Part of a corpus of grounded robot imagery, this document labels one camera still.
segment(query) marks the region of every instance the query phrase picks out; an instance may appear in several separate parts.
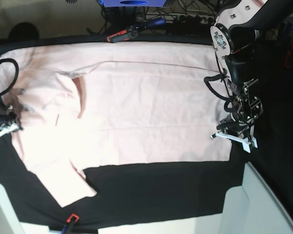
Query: pink cloth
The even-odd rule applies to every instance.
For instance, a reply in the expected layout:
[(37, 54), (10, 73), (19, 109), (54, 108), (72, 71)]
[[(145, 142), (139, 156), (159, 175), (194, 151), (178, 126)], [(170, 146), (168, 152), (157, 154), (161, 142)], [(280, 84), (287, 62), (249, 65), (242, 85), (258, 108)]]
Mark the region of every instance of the pink cloth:
[[(166, 42), (87, 43), (14, 50), (20, 74), (4, 97), (21, 115), (12, 143), (60, 206), (96, 191), (83, 169), (227, 161), (210, 139), (226, 113), (203, 78), (218, 74), (213, 48)], [(13, 78), (0, 66), (0, 90)], [(223, 84), (213, 87), (225, 94)]]

